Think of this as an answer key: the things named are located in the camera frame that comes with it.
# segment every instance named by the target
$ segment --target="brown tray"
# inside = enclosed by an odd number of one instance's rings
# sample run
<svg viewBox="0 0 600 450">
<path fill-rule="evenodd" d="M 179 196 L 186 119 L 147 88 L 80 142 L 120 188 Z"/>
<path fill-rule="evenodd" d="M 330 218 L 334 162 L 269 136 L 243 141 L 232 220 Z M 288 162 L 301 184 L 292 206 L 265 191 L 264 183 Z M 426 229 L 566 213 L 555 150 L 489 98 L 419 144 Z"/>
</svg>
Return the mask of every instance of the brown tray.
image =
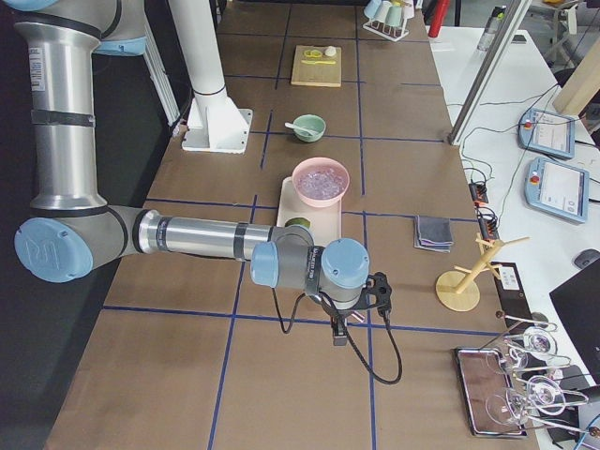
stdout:
<svg viewBox="0 0 600 450">
<path fill-rule="evenodd" d="M 501 373 L 498 353 L 492 349 L 455 349 L 458 376 L 467 407 L 473 436 L 518 439 L 527 437 L 523 426 L 497 424 L 486 412 L 486 398 L 512 387 L 510 378 Z"/>
</svg>

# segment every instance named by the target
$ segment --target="blue joint cap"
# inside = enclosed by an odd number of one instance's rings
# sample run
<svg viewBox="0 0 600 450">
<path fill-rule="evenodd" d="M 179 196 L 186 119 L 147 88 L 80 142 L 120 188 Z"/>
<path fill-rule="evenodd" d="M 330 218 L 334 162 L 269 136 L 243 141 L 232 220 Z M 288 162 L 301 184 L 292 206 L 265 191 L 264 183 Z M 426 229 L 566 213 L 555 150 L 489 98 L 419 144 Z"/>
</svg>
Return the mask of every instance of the blue joint cap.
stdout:
<svg viewBox="0 0 600 450">
<path fill-rule="evenodd" d="M 279 280 L 278 248 L 274 242 L 261 242 L 252 250 L 250 262 L 252 281 L 275 288 Z"/>
<path fill-rule="evenodd" d="M 39 11 L 51 7 L 58 0 L 3 0 L 9 7 L 18 11 Z"/>
<path fill-rule="evenodd" d="M 125 40 L 103 40 L 94 50 L 108 56 L 139 56 L 146 51 L 146 36 Z"/>
<path fill-rule="evenodd" d="M 94 267 L 85 241 L 53 218 L 27 220 L 15 234 L 17 256 L 36 277 L 53 283 L 81 278 Z"/>
<path fill-rule="evenodd" d="M 322 272 L 344 289 L 355 289 L 365 284 L 368 263 L 368 253 L 363 245 L 346 237 L 329 244 L 321 258 Z"/>
</svg>

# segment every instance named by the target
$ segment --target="ice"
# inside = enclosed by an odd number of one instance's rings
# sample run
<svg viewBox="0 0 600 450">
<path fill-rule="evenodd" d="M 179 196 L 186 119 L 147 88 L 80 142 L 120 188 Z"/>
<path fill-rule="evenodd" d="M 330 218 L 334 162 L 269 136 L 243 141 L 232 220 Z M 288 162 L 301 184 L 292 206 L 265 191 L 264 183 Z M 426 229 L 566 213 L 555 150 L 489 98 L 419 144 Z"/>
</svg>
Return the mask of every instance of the ice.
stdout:
<svg viewBox="0 0 600 450">
<path fill-rule="evenodd" d="M 314 200 L 333 199 L 343 192 L 344 184 L 344 177 L 332 168 L 303 173 L 298 179 L 298 189 Z"/>
</svg>

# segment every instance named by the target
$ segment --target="pink bowl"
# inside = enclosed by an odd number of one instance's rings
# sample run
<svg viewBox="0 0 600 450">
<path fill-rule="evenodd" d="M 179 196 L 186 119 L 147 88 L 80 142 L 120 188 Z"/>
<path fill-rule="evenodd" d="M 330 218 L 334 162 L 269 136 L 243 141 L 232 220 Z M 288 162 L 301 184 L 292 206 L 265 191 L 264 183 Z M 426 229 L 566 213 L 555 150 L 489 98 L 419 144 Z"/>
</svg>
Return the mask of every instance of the pink bowl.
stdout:
<svg viewBox="0 0 600 450">
<path fill-rule="evenodd" d="M 300 200 L 315 208 L 325 208 L 341 200 L 350 185 L 350 176 L 339 162 L 312 157 L 295 167 L 292 183 Z"/>
</svg>

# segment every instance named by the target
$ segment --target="tablet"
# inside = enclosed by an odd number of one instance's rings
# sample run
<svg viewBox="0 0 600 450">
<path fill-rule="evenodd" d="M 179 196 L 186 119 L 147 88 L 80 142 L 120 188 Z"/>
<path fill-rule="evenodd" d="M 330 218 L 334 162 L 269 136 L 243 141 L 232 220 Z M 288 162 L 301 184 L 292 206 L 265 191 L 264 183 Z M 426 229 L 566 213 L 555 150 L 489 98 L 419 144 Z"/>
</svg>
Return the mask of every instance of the tablet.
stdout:
<svg viewBox="0 0 600 450">
<path fill-rule="evenodd" d="M 588 219 L 590 174 L 537 157 L 525 181 L 525 199 L 534 208 L 577 223 Z"/>
<path fill-rule="evenodd" d="M 575 155 L 575 119 L 530 108 L 518 123 L 521 147 L 561 159 Z"/>
</svg>

